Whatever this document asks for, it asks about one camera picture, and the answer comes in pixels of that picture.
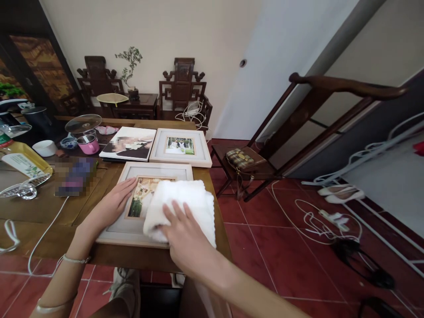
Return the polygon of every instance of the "side table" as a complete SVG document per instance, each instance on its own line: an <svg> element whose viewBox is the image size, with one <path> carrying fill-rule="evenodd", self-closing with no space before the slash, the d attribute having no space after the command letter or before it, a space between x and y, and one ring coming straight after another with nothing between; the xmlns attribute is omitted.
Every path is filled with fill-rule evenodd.
<svg viewBox="0 0 424 318"><path fill-rule="evenodd" d="M139 94L138 101L126 101L117 105L107 103L114 118L120 119L157 119L156 105L158 103L158 94Z"/></svg>

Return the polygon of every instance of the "framed photograph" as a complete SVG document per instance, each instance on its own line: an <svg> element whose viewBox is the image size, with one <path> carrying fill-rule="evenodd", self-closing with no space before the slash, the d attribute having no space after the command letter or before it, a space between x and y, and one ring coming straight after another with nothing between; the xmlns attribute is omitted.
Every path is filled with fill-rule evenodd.
<svg viewBox="0 0 424 318"><path fill-rule="evenodd" d="M202 168L212 166L208 145L200 130L159 128L149 162L186 163Z"/></svg>
<svg viewBox="0 0 424 318"><path fill-rule="evenodd" d="M99 157L148 161L155 129L121 127Z"/></svg>
<svg viewBox="0 0 424 318"><path fill-rule="evenodd" d="M137 185L115 223L97 238L97 243L169 248L143 234L144 220L151 198L161 180L193 180L193 171L187 164L127 162L118 182L136 177Z"/></svg>

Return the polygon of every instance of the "red tile floor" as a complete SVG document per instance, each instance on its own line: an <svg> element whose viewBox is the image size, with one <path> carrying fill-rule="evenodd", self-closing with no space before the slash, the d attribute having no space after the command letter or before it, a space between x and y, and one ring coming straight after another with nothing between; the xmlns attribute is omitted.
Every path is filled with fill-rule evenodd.
<svg viewBox="0 0 424 318"><path fill-rule="evenodd" d="M231 140L218 142L245 144ZM217 191L224 183L225 175L221 169L214 168L211 169L211 177ZM295 199L308 201L330 213L348 213L342 206L328 204L317 195L316 190L290 179L282 180L274 186L278 202L301 229L305 227L303 212L294 204ZM234 263L312 317L357 317L361 299L377 296L406 318L424 318L424 280L369 230L363 230L363 250L395 278L396 295L414 314L390 291L373 287L341 263L328 246L302 236L284 215L270 188L263 190L248 203L238 202L233 197L221 197L218 201ZM366 213L361 207L352 208L358 214ZM375 218L373 215L364 217L370 223ZM353 224L350 226L357 233L357 227ZM397 246L404 245L386 227L379 228L379 231L396 242ZM0 318L28 317L50 281L50 278L29 276L26 262L27 259L22 257L0 257ZM46 274L53 271L55 264L53 260L34 260L32 268L36 274ZM146 271L141 273L141 278L144 282L170 284L168 273ZM71 317L88 317L107 303L109 295L102 294L109 288L112 279L112 267L88 265L79 285ZM234 308L234 317L245 316Z"/></svg>

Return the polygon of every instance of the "person's left hand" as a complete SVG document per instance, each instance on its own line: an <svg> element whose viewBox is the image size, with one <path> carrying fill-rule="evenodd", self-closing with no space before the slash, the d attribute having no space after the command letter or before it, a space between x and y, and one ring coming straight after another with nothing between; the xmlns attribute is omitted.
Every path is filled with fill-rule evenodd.
<svg viewBox="0 0 424 318"><path fill-rule="evenodd" d="M120 216L136 184L136 178L127 179L118 183L94 207L94 209L92 209L80 226L97 237L101 231L115 222Z"/></svg>

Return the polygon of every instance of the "potted plant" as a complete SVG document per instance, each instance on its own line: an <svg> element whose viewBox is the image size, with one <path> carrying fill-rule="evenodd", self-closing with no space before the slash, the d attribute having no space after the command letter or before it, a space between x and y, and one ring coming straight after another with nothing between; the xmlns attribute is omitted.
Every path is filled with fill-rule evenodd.
<svg viewBox="0 0 424 318"><path fill-rule="evenodd" d="M18 98L22 95L25 95L25 92L15 85L0 82L0 100L5 96L6 98Z"/></svg>
<svg viewBox="0 0 424 318"><path fill-rule="evenodd" d="M122 75L120 79L127 85L128 87L128 95L130 100L138 100L140 99L138 95L138 89L135 86L129 86L128 80L133 76L134 69L137 66L137 63L141 62L143 58L140 54L140 51L136 49L134 46L130 46L128 51L124 51L119 54L115 54L116 58L121 58L129 62L129 69L124 68L122 70Z"/></svg>

